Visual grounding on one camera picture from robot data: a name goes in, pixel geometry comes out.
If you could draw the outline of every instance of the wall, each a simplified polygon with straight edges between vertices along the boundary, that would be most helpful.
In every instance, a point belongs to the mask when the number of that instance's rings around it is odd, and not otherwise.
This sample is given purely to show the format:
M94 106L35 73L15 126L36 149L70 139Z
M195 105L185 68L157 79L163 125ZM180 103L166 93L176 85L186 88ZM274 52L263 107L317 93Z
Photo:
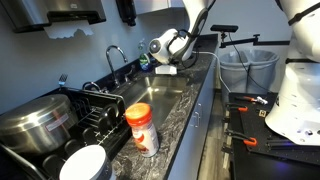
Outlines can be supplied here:
M210 31L213 24L238 25L238 31L231 33L232 40L251 38L253 34L260 34L259 41L290 40L292 32L285 14L277 6L275 0L217 0L209 12L202 34L216 33ZM287 46L252 46L251 43L236 47L238 50L249 48L272 51L280 56L275 79L270 88L271 91L278 92L285 69ZM218 55L221 56L231 51L234 51L233 46L228 46L219 49Z
M129 27L122 23L115 0L102 2L107 21L92 25L92 36L77 31L74 38L52 40L44 31L15 34L0 16L0 114L57 88L62 73L69 75L66 86L73 88L106 76L109 45L120 46L133 61L142 38L148 43L168 28L184 26L184 11L168 10L139 15L137 25ZM124 65L116 50L110 57L115 69Z

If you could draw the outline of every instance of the cabinet door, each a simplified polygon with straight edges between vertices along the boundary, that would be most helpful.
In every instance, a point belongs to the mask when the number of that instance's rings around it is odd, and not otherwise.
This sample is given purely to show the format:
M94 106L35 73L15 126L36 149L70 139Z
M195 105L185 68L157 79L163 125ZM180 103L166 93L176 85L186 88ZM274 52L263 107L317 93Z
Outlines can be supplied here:
M194 180L198 177L213 103L214 62L201 88L192 117L171 168L169 179Z
M169 174L169 180L194 180L197 179L199 148L195 145L199 136L199 113L196 107L183 136L179 151L174 160Z
M199 97L199 113L200 113L200 131L201 131L201 143L203 142L204 145L204 141L202 141L202 139L205 139L205 137L207 136L207 131L208 131L208 125L209 125L209 121L211 118L211 110L212 110L212 105L213 105L213 100L214 100L214 66L215 66L215 62L211 63L210 66L210 70L208 71L206 80L205 80L205 84L203 85L202 89L201 89L201 94Z

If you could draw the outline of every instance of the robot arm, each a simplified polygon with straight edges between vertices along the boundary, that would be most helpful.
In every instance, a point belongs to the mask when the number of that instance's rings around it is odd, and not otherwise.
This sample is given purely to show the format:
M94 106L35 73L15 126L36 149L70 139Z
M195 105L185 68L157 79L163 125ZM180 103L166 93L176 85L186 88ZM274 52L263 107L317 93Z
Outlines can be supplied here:
M292 26L292 43L297 46L293 58L320 62L320 2L315 0L276 0Z
M207 0L183 0L190 21L189 30L169 29L161 37L153 39L149 44L151 55L162 64L169 64L171 59L187 60L215 1L207 8Z

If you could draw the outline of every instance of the cable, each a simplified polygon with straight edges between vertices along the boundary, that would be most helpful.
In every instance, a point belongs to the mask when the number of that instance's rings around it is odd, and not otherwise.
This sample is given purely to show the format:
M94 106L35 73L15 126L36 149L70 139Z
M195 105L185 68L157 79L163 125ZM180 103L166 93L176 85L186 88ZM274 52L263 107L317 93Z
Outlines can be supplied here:
M229 87L226 85L226 83L224 82L224 80L221 77L220 59L219 59L219 57L216 54L212 53L212 52L198 52L198 53L199 54L210 54L210 55L214 56L217 59L217 61L218 61L217 64L218 64L218 69L219 69L219 71L218 71L219 72L219 79L222 82L222 84L227 88L228 92L230 93L231 91L230 91Z
M210 9L212 8L212 6L214 5L215 2L216 2L216 0L213 0L213 1L211 2L211 4L210 4L209 7L208 7L208 11L210 11Z
M192 51L192 52L195 53L196 56L195 56L194 60L191 62L190 65L186 65L184 62L187 62L187 61L182 61L181 59L180 60L170 60L170 64L172 64L174 66L177 66L180 63L183 66L182 69L177 69L177 71L185 70L185 69L188 69L188 68L192 67L198 61L198 58L199 58L199 47L197 46L196 47L196 51Z
M231 38L231 35L230 35L230 32L228 32L228 34L229 34L229 39L230 39L230 41L233 42L233 41L232 41L232 38ZM241 59L241 56L240 56L240 53L239 53L237 47L236 47L233 43L232 43L232 46L233 46L234 49L237 51L238 56L239 56L239 60L240 60L240 62L241 62L241 64L242 64L244 70L247 72L247 76L248 76L257 86L259 86L260 88L266 90L268 93L273 93L273 92L270 91L269 89L267 89L267 88L265 88L265 87L262 87L260 84L258 84L258 83L250 76L249 71L247 70L247 68L244 66L244 63L242 62L242 59Z

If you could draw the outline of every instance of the white bowl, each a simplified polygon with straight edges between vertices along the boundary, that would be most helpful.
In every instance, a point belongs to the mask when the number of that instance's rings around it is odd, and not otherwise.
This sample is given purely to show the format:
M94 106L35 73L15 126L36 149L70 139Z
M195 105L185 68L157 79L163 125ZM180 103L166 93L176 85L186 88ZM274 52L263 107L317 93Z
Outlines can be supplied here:
M63 165L60 180L97 179L105 169L107 159L105 150L99 145L81 148Z

